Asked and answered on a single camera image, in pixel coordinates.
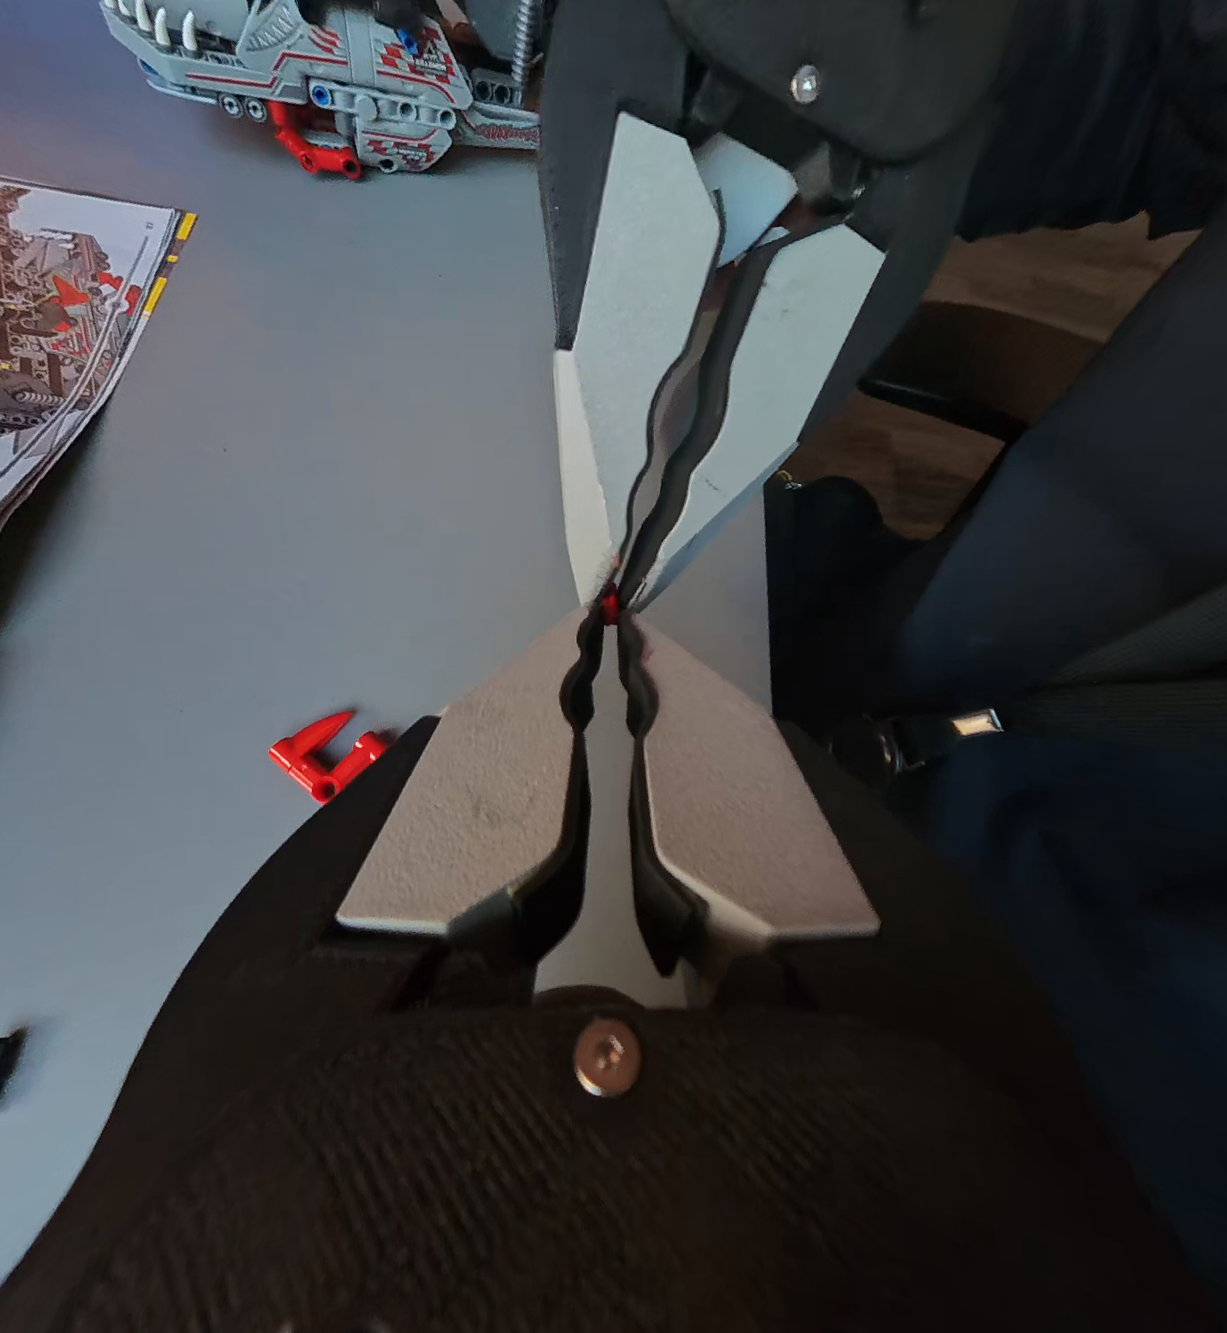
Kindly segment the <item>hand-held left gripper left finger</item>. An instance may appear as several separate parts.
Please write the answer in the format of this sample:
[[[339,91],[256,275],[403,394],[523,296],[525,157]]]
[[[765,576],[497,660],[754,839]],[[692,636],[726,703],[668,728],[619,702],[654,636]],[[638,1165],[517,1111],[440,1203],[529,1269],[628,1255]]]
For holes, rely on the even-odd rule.
[[[598,673],[600,613],[579,608],[444,709],[339,925],[542,961],[585,899]]]

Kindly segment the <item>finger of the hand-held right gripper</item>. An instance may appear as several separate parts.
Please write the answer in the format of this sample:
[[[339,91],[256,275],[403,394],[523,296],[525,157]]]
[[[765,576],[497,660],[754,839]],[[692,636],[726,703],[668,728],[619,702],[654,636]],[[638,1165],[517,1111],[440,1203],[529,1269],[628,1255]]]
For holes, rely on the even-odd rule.
[[[581,604],[600,598],[632,540],[656,397],[686,354],[720,242],[720,210],[688,142],[619,112],[576,336],[555,351],[562,514]]]
[[[786,227],[809,161],[780,163],[724,133],[690,150],[722,242],[686,354],[656,397],[617,566],[628,610],[660,596],[795,446],[887,262],[886,245],[846,221],[863,180],[833,212],[805,202]]]

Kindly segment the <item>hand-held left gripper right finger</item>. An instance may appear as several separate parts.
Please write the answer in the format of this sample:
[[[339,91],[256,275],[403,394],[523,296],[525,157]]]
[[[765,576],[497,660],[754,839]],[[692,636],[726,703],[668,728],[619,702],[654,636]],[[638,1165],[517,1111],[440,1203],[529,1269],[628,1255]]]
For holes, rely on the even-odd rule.
[[[636,613],[619,623],[630,837],[656,970],[724,976],[782,944],[871,938],[880,916],[769,709]]]

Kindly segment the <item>red lego claw assembly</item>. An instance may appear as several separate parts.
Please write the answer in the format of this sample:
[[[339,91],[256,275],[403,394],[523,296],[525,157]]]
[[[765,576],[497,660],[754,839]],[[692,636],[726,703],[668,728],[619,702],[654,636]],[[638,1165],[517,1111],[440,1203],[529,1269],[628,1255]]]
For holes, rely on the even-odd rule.
[[[329,713],[288,737],[281,737],[269,749],[271,762],[284,769],[312,799],[326,805],[343,794],[359,775],[378,762],[390,749],[391,739],[380,732],[367,730],[354,741],[348,754],[329,765],[322,750],[354,719],[354,709]]]

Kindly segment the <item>grey dinosaur lego model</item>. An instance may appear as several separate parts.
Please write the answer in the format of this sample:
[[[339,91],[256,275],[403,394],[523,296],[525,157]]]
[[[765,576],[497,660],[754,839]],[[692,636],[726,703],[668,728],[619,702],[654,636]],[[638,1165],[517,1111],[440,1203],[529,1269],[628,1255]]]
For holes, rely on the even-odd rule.
[[[160,93],[269,125],[305,172],[538,148],[555,1],[102,1]]]

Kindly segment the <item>person's right forearm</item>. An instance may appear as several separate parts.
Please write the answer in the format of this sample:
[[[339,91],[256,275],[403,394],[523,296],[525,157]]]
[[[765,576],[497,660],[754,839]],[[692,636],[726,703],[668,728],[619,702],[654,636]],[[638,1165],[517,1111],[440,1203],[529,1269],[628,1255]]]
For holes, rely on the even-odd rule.
[[[1019,1],[957,236],[1199,230],[1227,197],[1227,1]]]

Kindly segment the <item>lego instruction booklet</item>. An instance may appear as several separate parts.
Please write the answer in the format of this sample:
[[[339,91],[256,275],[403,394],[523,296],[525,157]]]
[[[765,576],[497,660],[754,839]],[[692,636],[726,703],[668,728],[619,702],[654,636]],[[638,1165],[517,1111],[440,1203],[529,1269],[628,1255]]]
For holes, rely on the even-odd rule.
[[[0,176],[0,531],[117,388],[196,219]]]

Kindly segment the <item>person's dark navy clothing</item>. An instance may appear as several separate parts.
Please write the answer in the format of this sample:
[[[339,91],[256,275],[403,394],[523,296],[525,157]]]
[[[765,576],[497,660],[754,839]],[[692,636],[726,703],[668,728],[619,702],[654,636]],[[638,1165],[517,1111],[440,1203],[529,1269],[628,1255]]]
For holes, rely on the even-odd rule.
[[[1227,197],[948,527],[769,493],[773,690],[824,743],[934,715],[882,790],[1013,938],[1227,1317]]]

